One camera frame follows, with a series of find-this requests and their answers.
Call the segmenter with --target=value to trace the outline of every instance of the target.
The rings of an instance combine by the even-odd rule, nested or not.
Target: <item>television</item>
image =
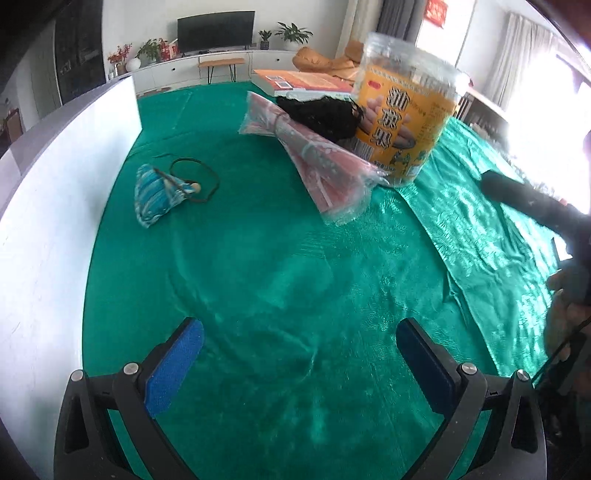
[[[210,48],[238,47],[252,43],[255,13],[220,12],[178,19],[178,49],[181,53]]]

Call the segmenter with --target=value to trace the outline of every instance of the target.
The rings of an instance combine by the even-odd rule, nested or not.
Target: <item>blue foam pad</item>
[[[168,409],[204,340],[203,324],[193,319],[147,380],[144,405],[152,418]]]
[[[417,380],[431,410],[449,418],[455,408],[455,384],[413,325],[403,320],[396,328],[396,345]]]

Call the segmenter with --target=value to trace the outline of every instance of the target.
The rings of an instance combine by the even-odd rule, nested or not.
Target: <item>green tablecloth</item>
[[[249,89],[139,101],[144,130],[90,266],[84,366],[105,374],[141,360],[195,316],[205,346],[158,421],[202,480],[400,478],[441,418],[396,349],[397,323],[414,316],[486,373],[535,371],[556,267],[550,233],[482,197],[479,173],[513,174],[454,119],[414,185],[376,188],[359,219],[324,225],[279,142],[238,135]],[[219,191],[141,228],[137,168],[181,156],[212,166]]]

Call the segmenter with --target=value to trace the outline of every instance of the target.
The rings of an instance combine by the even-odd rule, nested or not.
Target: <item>curtain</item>
[[[365,42],[368,33],[375,31],[378,25],[381,8],[382,0],[349,0],[337,56],[345,52],[349,40]]]
[[[415,43],[427,0],[384,0],[378,32]]]
[[[503,110],[507,109],[531,63],[558,46],[549,30],[513,12],[508,16],[505,39],[499,46],[493,75],[483,92]]]

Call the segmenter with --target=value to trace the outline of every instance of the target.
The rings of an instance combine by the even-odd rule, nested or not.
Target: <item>yellow label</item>
[[[456,108],[441,93],[377,66],[365,72],[358,104],[365,116],[357,138],[365,145],[355,153],[408,181],[418,175]]]

